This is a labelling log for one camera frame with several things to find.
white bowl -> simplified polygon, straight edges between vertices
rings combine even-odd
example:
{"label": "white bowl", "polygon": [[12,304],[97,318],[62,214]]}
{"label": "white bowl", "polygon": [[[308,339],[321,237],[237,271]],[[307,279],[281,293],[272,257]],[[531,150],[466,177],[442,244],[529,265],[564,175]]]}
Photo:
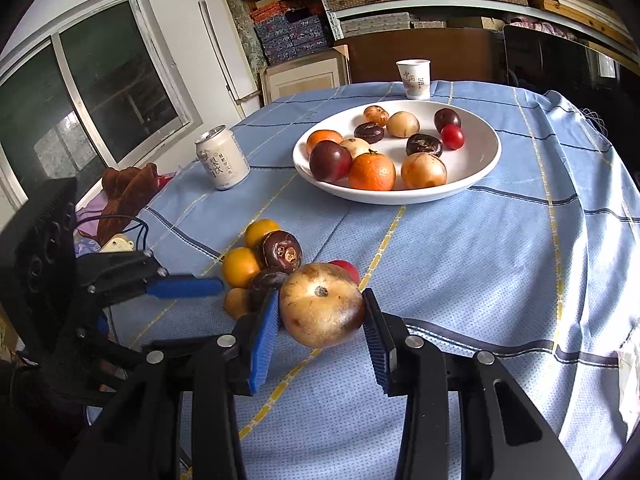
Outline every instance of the white bowl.
{"label": "white bowl", "polygon": [[433,116],[441,108],[451,108],[460,116],[461,128],[465,134],[465,145],[459,150],[444,149],[440,160],[447,167],[447,183],[443,186],[426,189],[405,189],[400,178],[400,168],[406,159],[406,139],[391,137],[385,132],[385,137],[372,147],[380,153],[389,156],[396,166],[396,184],[392,191],[364,191],[349,187],[346,178],[335,184],[320,182],[313,178],[309,170],[309,158],[306,154],[306,138],[316,130],[335,130],[346,139],[353,137],[353,130],[365,122],[362,113],[367,106],[362,105],[345,110],[326,118],[312,128],[309,128],[298,139],[293,149],[293,164],[298,173],[314,186],[324,189],[335,196],[364,202],[368,204],[402,205],[430,202],[454,195],[476,183],[487,175],[498,163],[502,146],[495,130],[477,115],[455,106],[444,105],[430,101],[385,101],[372,103],[382,106],[389,115],[396,112],[411,112],[420,122],[420,133],[440,138],[433,124]]}

checkered tablecloth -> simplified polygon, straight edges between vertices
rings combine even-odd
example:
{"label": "checkered tablecloth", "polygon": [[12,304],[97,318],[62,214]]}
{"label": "checkered tablecloth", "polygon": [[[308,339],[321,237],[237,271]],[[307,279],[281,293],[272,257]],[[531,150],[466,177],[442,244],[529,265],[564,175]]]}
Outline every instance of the checkered tablecloth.
{"label": "checkered tablecloth", "polygon": [[[292,147],[347,108],[403,97],[370,83],[278,99],[233,127],[252,166],[220,192],[198,162],[142,212],[171,272],[219,272],[246,225],[272,218],[304,261],[353,262],[383,310],[444,351],[488,349],[529,394],[582,476],[595,480],[625,443],[615,351],[640,316],[640,195],[615,150],[561,95],[475,82],[433,82],[433,100],[487,120],[497,167],[445,200],[376,206],[328,195],[297,176]],[[224,333],[222,297],[138,298],[114,308],[120,340]],[[267,383],[238,398],[250,479],[388,480],[404,398],[377,386],[362,331],[311,351],[280,333]],[[182,445],[190,451],[190,398]],[[450,478],[460,474],[457,402],[450,403]]]}

window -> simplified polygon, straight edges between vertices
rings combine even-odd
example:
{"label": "window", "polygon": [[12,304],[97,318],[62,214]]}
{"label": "window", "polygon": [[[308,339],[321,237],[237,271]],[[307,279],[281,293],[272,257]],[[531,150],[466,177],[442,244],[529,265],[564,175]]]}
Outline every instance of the window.
{"label": "window", "polygon": [[15,206],[48,178],[75,176],[81,198],[108,166],[199,126],[148,0],[91,0],[41,30],[0,64],[0,178]]}

blue patterned box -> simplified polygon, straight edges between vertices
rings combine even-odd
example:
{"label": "blue patterned box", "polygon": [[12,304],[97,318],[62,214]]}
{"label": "blue patterned box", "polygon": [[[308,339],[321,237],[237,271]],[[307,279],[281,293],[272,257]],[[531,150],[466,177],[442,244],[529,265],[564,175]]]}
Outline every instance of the blue patterned box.
{"label": "blue patterned box", "polygon": [[283,50],[295,50],[293,41],[289,34],[283,34],[282,36],[278,36],[274,40],[262,42],[262,49],[267,56],[273,56],[274,54],[282,52]]}
{"label": "blue patterned box", "polygon": [[265,41],[271,41],[278,36],[288,34],[289,20],[285,18],[284,14],[271,16],[255,26],[255,33],[258,35],[258,38],[262,40],[262,44],[264,44]]}
{"label": "blue patterned box", "polygon": [[324,30],[322,30],[321,23],[316,23],[315,25],[310,25],[306,28],[292,28],[290,34],[293,44],[296,46],[303,43],[309,43],[314,40],[322,40],[324,38]]}
{"label": "blue patterned box", "polygon": [[302,20],[297,20],[289,25],[291,32],[297,30],[304,30],[309,27],[316,27],[318,25],[322,25],[320,21],[320,16],[309,16],[308,18],[303,18]]}
{"label": "blue patterned box", "polygon": [[296,47],[296,52],[299,56],[303,56],[304,54],[311,54],[312,52],[317,52],[318,50],[324,50],[328,47],[328,42],[326,38],[319,38],[318,40],[309,41],[308,43],[303,43]]}
{"label": "blue patterned box", "polygon": [[292,59],[296,59],[299,56],[300,54],[298,54],[295,49],[287,49],[282,50],[276,54],[267,54],[267,60],[269,61],[270,65],[275,65],[277,63],[283,63],[285,61],[291,61]]}

blue gripper pad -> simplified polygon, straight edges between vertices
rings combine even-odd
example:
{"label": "blue gripper pad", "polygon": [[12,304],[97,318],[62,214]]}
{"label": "blue gripper pad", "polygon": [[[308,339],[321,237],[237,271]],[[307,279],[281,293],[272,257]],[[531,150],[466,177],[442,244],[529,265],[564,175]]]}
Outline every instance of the blue gripper pad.
{"label": "blue gripper pad", "polygon": [[364,335],[371,357],[371,365],[376,375],[376,382],[382,391],[389,393],[391,386],[391,370],[396,360],[396,346],[386,325],[380,307],[370,289],[363,294],[365,300]]}
{"label": "blue gripper pad", "polygon": [[174,274],[149,285],[146,288],[146,293],[161,299],[205,298],[206,296],[217,296],[224,288],[225,286],[219,278],[197,279],[190,274]]}
{"label": "blue gripper pad", "polygon": [[251,369],[249,373],[249,390],[257,393],[267,380],[267,372],[271,363],[271,355],[276,345],[280,326],[280,297],[277,290],[272,290],[264,300],[254,328],[252,338],[254,347],[251,351]]}

